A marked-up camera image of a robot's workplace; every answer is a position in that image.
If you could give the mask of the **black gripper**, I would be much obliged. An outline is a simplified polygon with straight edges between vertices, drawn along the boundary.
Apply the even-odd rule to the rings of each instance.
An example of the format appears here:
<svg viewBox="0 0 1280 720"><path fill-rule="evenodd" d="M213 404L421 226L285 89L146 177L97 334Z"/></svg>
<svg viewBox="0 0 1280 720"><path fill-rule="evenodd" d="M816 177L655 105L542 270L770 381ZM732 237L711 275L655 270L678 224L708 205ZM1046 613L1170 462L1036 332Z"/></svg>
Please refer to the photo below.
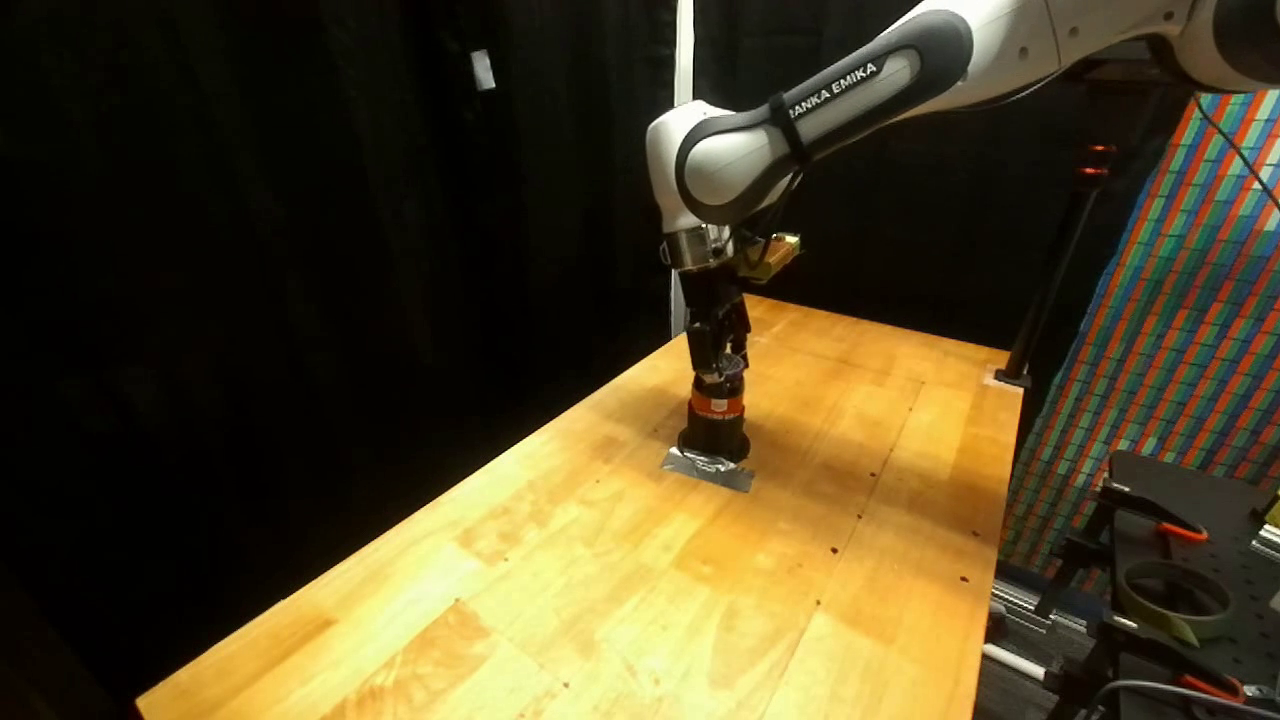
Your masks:
<svg viewBox="0 0 1280 720"><path fill-rule="evenodd" d="M747 366L747 307L732 266L684 270L689 356L700 389L740 389Z"/></svg>

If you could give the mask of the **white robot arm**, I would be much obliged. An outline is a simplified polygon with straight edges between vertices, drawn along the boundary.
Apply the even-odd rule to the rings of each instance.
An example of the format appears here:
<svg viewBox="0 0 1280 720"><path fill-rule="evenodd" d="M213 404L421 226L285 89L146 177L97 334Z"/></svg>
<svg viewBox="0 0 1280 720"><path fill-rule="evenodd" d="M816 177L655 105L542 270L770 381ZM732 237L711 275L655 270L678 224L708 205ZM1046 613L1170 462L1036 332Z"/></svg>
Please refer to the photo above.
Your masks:
<svg viewBox="0 0 1280 720"><path fill-rule="evenodd" d="M1200 89L1280 80L1280 0L922 0L816 77L732 113L689 99L643 132L666 261L694 300L696 389L744 389L738 261L803 168L915 114L1034 92L1127 41L1156 41Z"/></svg>

